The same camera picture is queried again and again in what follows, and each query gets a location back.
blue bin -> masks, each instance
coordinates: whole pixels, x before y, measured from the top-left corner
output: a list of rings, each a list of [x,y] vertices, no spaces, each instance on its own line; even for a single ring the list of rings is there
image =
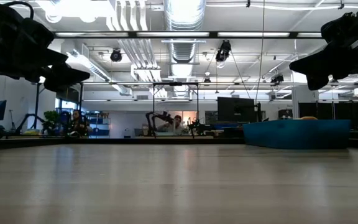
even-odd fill
[[[244,140],[276,149],[345,149],[350,120],[278,120],[244,124]]]

wooden table surface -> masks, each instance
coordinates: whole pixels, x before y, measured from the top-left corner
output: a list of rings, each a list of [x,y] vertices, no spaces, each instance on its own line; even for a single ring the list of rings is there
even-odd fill
[[[358,223],[358,149],[0,150],[0,223]]]

white wall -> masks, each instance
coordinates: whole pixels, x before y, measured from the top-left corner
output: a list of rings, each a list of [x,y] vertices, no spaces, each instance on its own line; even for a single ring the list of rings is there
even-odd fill
[[[15,122],[16,127],[20,125],[26,113],[33,113],[36,89],[36,85],[32,85],[23,78],[14,80],[0,75],[0,101],[7,100],[5,117],[3,121],[0,121],[0,125],[4,126],[6,130],[11,129],[9,110],[12,110],[13,122]],[[41,93],[39,100],[39,116],[41,118],[44,117],[44,111],[54,110],[55,98],[56,93],[51,91],[44,90]]]

potted plant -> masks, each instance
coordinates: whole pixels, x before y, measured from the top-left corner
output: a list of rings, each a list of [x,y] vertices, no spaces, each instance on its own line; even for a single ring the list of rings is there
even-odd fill
[[[59,114],[56,111],[44,112],[45,122],[42,124],[44,131],[48,132],[49,136],[55,136],[55,129],[59,120]]]

air duct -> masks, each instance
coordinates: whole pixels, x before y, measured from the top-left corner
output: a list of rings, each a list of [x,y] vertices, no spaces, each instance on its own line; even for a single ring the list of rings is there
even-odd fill
[[[205,15],[206,0],[165,0],[165,22],[167,30],[171,31],[198,31],[201,30]],[[171,71],[174,76],[187,78],[191,75],[193,66],[189,63],[195,62],[197,43],[170,44]],[[183,88],[175,87],[178,96],[185,96]]]

